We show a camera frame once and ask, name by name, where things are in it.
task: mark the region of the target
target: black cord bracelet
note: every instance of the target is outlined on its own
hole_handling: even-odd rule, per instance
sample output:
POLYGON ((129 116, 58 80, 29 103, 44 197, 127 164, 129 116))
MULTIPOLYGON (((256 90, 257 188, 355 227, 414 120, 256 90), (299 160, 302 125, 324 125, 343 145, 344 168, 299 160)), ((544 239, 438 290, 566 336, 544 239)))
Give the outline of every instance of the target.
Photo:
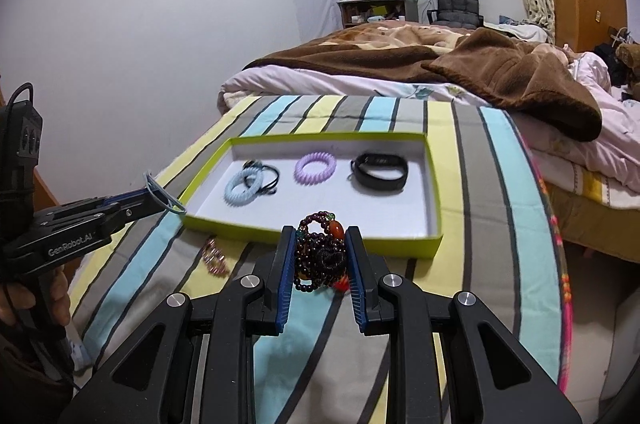
POLYGON ((351 171, 355 179, 366 188, 375 191, 400 191, 409 176, 409 165, 405 158, 398 155, 363 153, 351 161, 351 171), (367 173, 363 166, 396 168, 402 172, 402 176, 397 179, 383 179, 367 173))
MULTIPOLYGON (((244 165, 242 166, 242 169, 247 169, 247 168, 251 168, 251 167, 260 168, 260 169, 263 169, 263 170, 268 169, 269 171, 273 171, 274 173, 276 173, 276 178, 274 178, 266 186, 261 187, 258 190, 258 193, 257 193, 258 195, 273 195, 276 192, 276 186, 278 185, 278 182, 280 181, 280 172, 278 171, 278 169, 274 168, 273 166, 269 166, 267 164, 263 164, 259 160, 249 160, 249 161, 245 162, 244 165)), ((249 178, 249 177, 245 177, 244 178, 244 185, 247 186, 248 188, 250 188, 251 184, 252 184, 252 179, 249 178)))

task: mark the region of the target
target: brown blanket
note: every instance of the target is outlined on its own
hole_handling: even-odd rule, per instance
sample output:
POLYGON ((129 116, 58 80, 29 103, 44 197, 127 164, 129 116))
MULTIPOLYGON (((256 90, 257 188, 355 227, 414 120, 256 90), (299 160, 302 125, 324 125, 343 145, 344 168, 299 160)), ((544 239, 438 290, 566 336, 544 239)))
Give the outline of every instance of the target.
POLYGON ((404 83, 455 83, 497 108, 526 112, 575 140, 596 139, 602 128, 596 101, 559 57, 536 50, 538 45, 482 28, 464 35, 410 24, 370 24, 276 52, 246 68, 279 65, 404 83))

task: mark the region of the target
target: light blue stripe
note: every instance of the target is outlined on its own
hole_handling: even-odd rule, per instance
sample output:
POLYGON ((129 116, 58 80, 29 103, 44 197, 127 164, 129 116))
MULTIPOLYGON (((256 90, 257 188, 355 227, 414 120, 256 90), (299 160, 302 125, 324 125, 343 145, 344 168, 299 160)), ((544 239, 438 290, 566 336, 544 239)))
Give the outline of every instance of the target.
POLYGON ((111 285, 83 339, 89 355, 94 360, 97 359, 125 307, 158 263, 180 225, 178 214, 167 213, 149 234, 121 276, 111 285))
POLYGON ((377 133, 389 131, 396 100, 394 97, 374 97, 364 114, 360 131, 374 131, 377 133))
POLYGON ((553 235, 529 161, 501 110, 480 108, 504 177, 520 262, 520 342, 557 381, 562 312, 553 235))
POLYGON ((254 119, 249 127, 244 130, 241 137, 254 137, 263 135, 265 131, 273 124, 284 109, 300 96, 280 96, 274 100, 264 111, 254 119))
POLYGON ((255 343, 257 424, 273 424, 282 412, 316 345, 333 299, 333 289, 312 294, 294 289, 284 332, 277 338, 261 337, 255 343))

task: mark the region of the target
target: striped tablecloth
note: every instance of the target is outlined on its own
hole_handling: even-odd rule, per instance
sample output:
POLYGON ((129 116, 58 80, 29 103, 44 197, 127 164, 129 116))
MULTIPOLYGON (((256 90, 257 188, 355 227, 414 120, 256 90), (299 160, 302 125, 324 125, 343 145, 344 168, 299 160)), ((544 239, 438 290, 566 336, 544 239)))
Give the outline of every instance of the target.
MULTIPOLYGON (((180 195, 229 137, 319 131, 428 134, 444 238, 434 260, 388 260, 390 268, 425 291, 452 296, 471 290, 553 380, 565 384, 570 339, 562 317, 570 295, 564 251, 543 182, 500 110, 388 97, 248 97, 159 182, 180 195)), ((73 321, 98 364, 171 292, 194 298, 223 287, 229 279, 211 276, 200 260, 207 237, 185 230, 176 214, 158 214, 129 224, 84 260, 71 289, 73 321)), ((249 273, 270 250, 222 239, 218 245, 231 277, 249 273)), ((255 344, 257 423, 384 422, 387 341, 359 334, 348 294, 294 290, 284 333, 255 344)), ((437 339, 436 350, 447 407, 437 339)))

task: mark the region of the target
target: purple spiral hair tie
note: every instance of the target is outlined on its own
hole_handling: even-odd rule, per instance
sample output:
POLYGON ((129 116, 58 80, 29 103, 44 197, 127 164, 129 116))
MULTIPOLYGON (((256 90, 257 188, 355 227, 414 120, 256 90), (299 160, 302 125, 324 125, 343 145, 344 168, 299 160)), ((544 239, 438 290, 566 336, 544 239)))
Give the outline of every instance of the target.
POLYGON ((310 153, 305 155, 296 163, 296 169, 293 171, 293 177, 299 184, 312 186, 328 180, 335 172, 335 157, 330 153, 310 153), (319 173, 305 173, 304 167, 311 162, 323 162, 326 169, 319 173))

